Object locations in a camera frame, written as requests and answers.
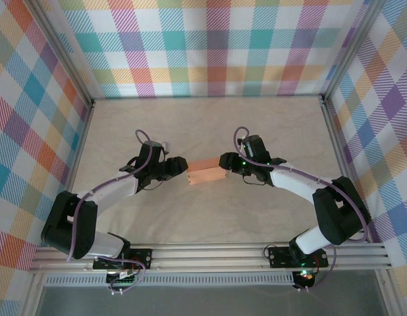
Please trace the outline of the orange paper box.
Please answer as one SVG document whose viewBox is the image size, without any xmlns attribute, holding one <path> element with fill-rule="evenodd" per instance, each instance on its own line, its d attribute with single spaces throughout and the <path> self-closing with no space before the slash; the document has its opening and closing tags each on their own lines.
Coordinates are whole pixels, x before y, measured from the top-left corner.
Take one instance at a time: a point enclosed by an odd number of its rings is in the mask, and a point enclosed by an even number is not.
<svg viewBox="0 0 407 316">
<path fill-rule="evenodd" d="M 188 162 L 189 185 L 224 179 L 227 171 L 219 166 L 219 157 Z"/>
</svg>

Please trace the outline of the aluminium side rail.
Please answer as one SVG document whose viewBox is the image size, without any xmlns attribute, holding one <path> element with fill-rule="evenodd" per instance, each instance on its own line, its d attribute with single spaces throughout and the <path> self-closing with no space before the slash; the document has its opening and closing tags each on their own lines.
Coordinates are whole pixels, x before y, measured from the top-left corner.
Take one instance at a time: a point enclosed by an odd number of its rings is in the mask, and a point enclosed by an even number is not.
<svg viewBox="0 0 407 316">
<path fill-rule="evenodd" d="M 87 106 L 83 110 L 84 119 L 80 121 L 76 134 L 72 141 L 72 153 L 69 154 L 69 169 L 63 189 L 57 194 L 49 216 L 44 225 L 41 238 L 43 242 L 51 247 L 54 247 L 63 253 L 68 253 L 70 250 L 70 244 L 72 242 L 72 223 L 67 220 L 67 215 L 73 215 L 76 208 L 74 205 L 70 205 L 73 202 L 77 202 L 80 198 L 76 197 L 76 194 L 72 193 L 72 187 L 74 185 L 74 178 L 76 176 L 80 157 L 82 154 L 82 148 L 87 128 L 91 118 L 91 113 L 94 109 L 93 105 Z"/>
<path fill-rule="evenodd" d="M 342 144 L 340 143 L 338 130 L 333 122 L 333 117 L 329 110 L 329 103 L 325 99 L 325 96 L 322 94 L 319 96 L 319 105 L 321 107 L 321 111 L 322 111 L 323 117 L 325 119 L 325 124 L 327 125 L 329 137 L 330 137 L 332 145 L 333 145 L 333 149 L 335 152 L 335 156 L 337 159 L 337 163 L 338 163 L 340 172 L 343 176 L 346 176 L 352 180 L 352 175 L 351 175 L 348 163 L 346 162 L 344 149 L 343 149 Z"/>
</svg>

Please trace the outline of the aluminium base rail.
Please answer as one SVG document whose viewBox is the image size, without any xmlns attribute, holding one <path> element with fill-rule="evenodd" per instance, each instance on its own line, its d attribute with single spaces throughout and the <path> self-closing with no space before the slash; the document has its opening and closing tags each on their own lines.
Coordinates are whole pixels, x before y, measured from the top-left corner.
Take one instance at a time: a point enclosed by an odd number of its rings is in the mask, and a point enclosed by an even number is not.
<svg viewBox="0 0 407 316">
<path fill-rule="evenodd" d="M 269 271 L 264 243 L 134 244 L 152 250 L 150 273 L 227 273 Z M 336 247 L 334 270 L 389 270 L 391 261 L 383 244 L 344 243 Z M 64 253 L 38 248 L 31 273 L 92 273 L 94 258 L 67 261 Z"/>
</svg>

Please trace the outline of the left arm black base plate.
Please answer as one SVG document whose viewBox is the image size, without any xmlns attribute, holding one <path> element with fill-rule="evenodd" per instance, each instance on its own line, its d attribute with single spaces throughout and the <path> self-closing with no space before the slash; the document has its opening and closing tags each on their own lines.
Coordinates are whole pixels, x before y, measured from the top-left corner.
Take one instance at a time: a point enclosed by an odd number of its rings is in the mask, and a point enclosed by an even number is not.
<svg viewBox="0 0 407 316">
<path fill-rule="evenodd" d="M 152 249 L 134 249 L 129 248 L 124 250 L 117 259 L 123 260 L 123 262 L 102 259 L 98 257 L 94 260 L 92 268 L 93 270 L 108 270 L 108 271 L 121 271 L 125 269 L 140 269 L 140 266 L 125 260 L 133 260 L 141 262 L 147 269 L 151 267 Z"/>
</svg>

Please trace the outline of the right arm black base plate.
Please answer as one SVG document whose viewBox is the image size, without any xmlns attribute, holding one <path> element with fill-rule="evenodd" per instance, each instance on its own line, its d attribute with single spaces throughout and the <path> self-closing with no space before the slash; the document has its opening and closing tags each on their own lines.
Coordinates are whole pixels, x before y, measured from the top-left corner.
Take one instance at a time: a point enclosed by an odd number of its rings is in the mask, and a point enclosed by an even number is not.
<svg viewBox="0 0 407 316">
<path fill-rule="evenodd" d="M 323 249 L 311 254 L 292 252 L 289 247 L 269 247 L 268 259 L 271 268 L 325 268 L 329 266 Z"/>
</svg>

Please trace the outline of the aluminium frame post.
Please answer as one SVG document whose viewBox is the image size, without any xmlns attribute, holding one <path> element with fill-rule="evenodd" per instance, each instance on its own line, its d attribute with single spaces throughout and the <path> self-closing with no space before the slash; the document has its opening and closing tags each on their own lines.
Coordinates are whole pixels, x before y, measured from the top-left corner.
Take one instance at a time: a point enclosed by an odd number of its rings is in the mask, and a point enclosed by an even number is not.
<svg viewBox="0 0 407 316">
<path fill-rule="evenodd" d="M 66 70 L 69 78 L 72 80 L 76 91 L 80 93 L 82 100 L 89 106 L 94 106 L 94 98 L 89 93 L 86 84 L 79 75 L 74 63 L 72 62 L 68 51 L 63 45 L 57 31 L 54 29 L 46 11 L 43 8 L 40 0 L 23 0 L 32 16 L 39 24 L 46 40 L 49 42 L 50 47 L 55 52 L 58 60 L 61 62 L 63 68 Z"/>
<path fill-rule="evenodd" d="M 319 93 L 321 106 L 324 106 L 338 89 L 386 2 L 387 0 L 355 0 L 356 8 L 350 10 L 349 21 L 344 23 L 344 32 L 339 35 L 337 54 L 329 62 L 331 67 Z"/>
</svg>

